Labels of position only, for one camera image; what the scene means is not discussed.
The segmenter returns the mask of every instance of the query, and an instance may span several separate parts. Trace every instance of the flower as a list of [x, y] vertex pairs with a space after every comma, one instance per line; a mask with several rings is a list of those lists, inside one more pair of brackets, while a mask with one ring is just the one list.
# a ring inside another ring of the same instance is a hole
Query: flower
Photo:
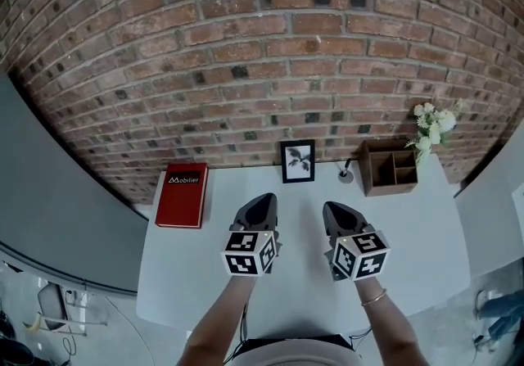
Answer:
[[426, 117], [418, 117], [417, 118], [417, 126], [423, 129], [429, 128], [429, 124], [426, 122]]
[[424, 104], [424, 112], [425, 113], [432, 113], [434, 110], [435, 110], [435, 106], [433, 106], [433, 104], [431, 104], [429, 102]]
[[436, 115], [438, 124], [440, 127], [440, 132], [445, 133], [449, 132], [457, 124], [454, 114], [449, 110], [443, 110]]
[[438, 123], [432, 123], [429, 126], [429, 140], [433, 145], [440, 143], [440, 125]]
[[415, 143], [415, 147], [419, 151], [429, 151], [431, 149], [431, 141], [428, 137], [422, 136], [417, 143]]
[[413, 113], [420, 117], [421, 115], [424, 114], [424, 107], [422, 107], [420, 104], [416, 105], [414, 110], [413, 110]]

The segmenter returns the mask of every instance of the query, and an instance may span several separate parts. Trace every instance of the white shirt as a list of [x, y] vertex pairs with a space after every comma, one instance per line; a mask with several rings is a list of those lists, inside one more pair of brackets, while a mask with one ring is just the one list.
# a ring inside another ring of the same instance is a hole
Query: white shirt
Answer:
[[233, 366], [362, 366], [360, 356], [337, 344], [286, 340], [237, 356]]

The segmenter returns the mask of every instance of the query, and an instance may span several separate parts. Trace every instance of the gray wall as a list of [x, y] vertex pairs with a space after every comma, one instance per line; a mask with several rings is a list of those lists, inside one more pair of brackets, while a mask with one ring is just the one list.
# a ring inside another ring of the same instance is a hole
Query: gray wall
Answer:
[[132, 295], [147, 221], [86, 173], [0, 75], [0, 258], [42, 277]]
[[472, 277], [524, 257], [513, 193], [524, 183], [524, 123], [457, 197]]

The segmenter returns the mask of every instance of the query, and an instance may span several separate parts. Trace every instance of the wooden box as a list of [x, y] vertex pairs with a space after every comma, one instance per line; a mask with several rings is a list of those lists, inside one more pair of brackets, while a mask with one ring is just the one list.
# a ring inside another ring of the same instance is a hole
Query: wooden box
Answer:
[[367, 197], [411, 192], [418, 184], [415, 151], [405, 140], [364, 141], [359, 167]]

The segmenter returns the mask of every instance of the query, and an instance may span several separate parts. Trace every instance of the red book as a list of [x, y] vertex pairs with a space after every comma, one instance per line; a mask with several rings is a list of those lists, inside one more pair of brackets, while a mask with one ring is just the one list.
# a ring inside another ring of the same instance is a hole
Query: red book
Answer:
[[207, 164], [167, 167], [156, 224], [168, 228], [201, 228], [206, 196]]

